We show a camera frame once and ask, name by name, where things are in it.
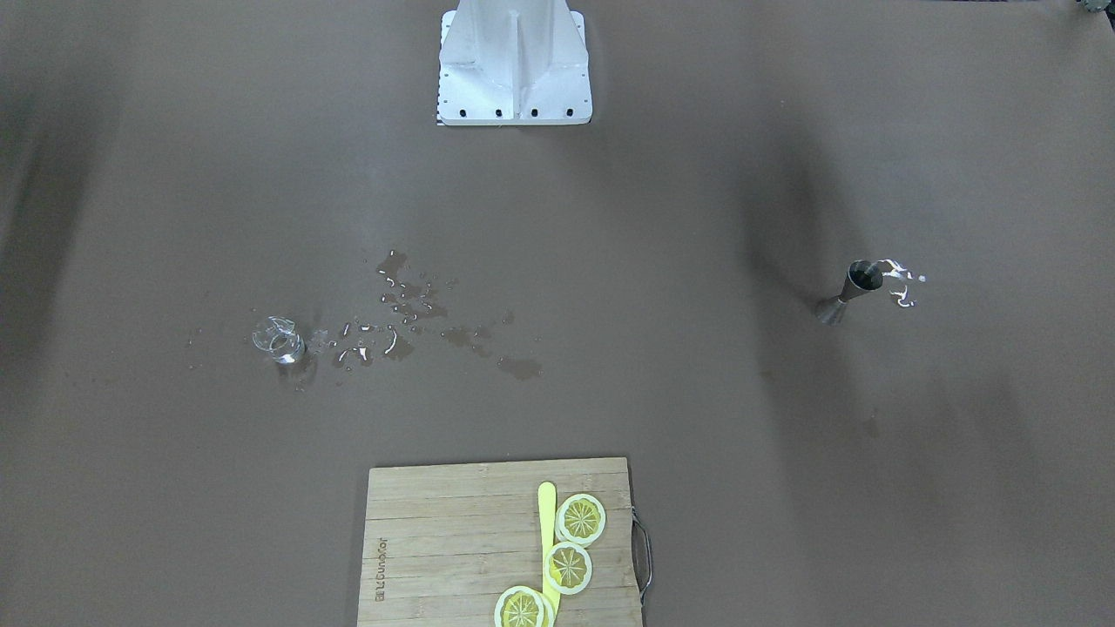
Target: yellow plastic knife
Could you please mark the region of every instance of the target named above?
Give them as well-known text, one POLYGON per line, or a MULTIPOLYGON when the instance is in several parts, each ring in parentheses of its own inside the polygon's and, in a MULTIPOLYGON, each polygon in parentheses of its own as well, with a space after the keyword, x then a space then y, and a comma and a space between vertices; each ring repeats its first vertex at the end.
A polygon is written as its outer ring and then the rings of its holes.
POLYGON ((561 592, 546 579, 546 554, 554 547, 554 514, 558 510, 558 489, 549 481, 539 484, 539 523, 542 527, 542 596, 554 606, 554 618, 561 604, 561 592))

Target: gray tabletop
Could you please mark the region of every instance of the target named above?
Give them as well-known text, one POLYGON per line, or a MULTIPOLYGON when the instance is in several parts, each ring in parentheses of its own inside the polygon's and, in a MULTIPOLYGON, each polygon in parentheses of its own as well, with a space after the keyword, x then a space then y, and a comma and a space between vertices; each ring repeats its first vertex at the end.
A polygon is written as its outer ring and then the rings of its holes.
POLYGON ((0 623, 349 627, 369 467, 595 455, 651 626, 1115 620, 1103 16, 583 0, 592 123, 459 129, 452 8, 0 7, 0 623))

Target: cutting board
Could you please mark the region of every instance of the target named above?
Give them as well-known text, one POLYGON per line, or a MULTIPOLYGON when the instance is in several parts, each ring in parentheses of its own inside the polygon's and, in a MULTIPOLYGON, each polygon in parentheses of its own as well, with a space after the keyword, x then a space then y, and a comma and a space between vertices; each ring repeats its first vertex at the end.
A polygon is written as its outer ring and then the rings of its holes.
POLYGON ((641 627, 623 457, 372 469, 357 625, 492 627, 501 592, 541 590, 544 481, 559 505, 588 492, 608 512, 592 580, 562 597, 555 627, 641 627))

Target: metal jigger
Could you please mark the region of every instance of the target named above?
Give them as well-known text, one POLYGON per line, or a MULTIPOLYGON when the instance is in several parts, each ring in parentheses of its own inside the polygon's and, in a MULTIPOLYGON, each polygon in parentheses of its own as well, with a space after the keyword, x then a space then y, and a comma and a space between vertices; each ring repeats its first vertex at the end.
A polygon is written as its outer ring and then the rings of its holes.
POLYGON ((883 287, 883 272, 873 261, 853 261, 844 276, 844 289, 840 296, 826 298, 813 309, 813 315, 825 325, 835 326, 844 319, 847 301, 857 296, 873 292, 883 287))

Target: white metal bracket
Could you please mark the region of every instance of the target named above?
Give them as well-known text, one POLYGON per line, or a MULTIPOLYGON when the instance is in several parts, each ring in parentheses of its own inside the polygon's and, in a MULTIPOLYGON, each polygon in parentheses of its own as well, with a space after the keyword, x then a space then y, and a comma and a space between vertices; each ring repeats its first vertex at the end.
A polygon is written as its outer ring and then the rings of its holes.
POLYGON ((585 124, 584 17, 565 0, 460 0, 442 17, 437 120, 449 126, 585 124))

